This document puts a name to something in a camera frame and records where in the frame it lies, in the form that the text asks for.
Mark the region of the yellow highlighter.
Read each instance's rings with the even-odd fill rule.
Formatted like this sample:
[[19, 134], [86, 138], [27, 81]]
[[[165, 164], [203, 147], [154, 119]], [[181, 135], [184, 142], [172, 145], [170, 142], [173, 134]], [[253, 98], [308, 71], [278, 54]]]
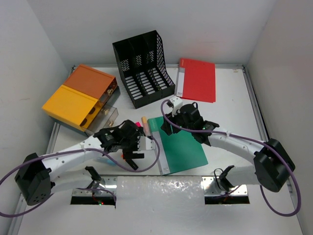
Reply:
[[143, 126], [143, 129], [144, 129], [145, 135], [146, 136], [151, 136], [150, 127], [149, 127], [147, 118], [146, 117], [142, 117], [141, 121], [142, 121], [142, 126]]

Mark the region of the clear smoky drawer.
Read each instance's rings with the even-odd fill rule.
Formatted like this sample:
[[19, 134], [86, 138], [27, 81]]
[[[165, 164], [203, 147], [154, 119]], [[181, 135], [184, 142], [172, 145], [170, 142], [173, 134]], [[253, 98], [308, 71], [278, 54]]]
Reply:
[[112, 105], [119, 98], [120, 94], [120, 88], [117, 84], [109, 85], [106, 91], [101, 95], [99, 101], [104, 104], [109, 103]]

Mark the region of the orange drawer cabinet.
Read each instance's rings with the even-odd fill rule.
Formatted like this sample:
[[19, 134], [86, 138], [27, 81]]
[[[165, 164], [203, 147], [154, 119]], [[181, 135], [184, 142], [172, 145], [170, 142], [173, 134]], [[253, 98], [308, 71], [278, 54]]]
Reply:
[[64, 82], [64, 85], [97, 100], [109, 85], [117, 84], [114, 75], [80, 64]]

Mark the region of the yellow drawer cabinet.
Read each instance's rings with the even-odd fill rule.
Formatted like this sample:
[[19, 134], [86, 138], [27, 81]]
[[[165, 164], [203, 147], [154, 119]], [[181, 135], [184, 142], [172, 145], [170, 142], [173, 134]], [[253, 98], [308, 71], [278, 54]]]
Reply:
[[84, 132], [102, 107], [96, 98], [61, 85], [42, 109], [50, 117]]

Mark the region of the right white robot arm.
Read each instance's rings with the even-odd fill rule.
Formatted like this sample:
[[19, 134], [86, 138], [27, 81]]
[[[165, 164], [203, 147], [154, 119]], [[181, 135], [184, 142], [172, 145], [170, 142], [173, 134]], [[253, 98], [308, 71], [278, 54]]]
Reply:
[[223, 130], [217, 123], [204, 120], [200, 115], [197, 103], [183, 105], [180, 101], [166, 100], [172, 111], [163, 113], [162, 130], [167, 134], [175, 134], [183, 130], [191, 133], [200, 144], [226, 150], [252, 165], [251, 170], [236, 170], [234, 165], [222, 171], [217, 185], [221, 190], [240, 184], [261, 185], [272, 192], [279, 192], [289, 178], [294, 178], [295, 165], [282, 144], [270, 139], [267, 142], [232, 134]]

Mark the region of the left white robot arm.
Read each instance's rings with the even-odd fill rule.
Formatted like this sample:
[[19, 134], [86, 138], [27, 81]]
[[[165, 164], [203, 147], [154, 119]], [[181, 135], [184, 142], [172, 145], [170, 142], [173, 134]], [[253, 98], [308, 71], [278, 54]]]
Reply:
[[86, 140], [48, 155], [39, 157], [36, 153], [28, 155], [15, 176], [15, 182], [26, 203], [34, 206], [42, 203], [56, 188], [56, 179], [62, 173], [101, 155], [122, 150], [123, 154], [139, 150], [143, 128], [131, 120], [121, 125], [103, 128]]

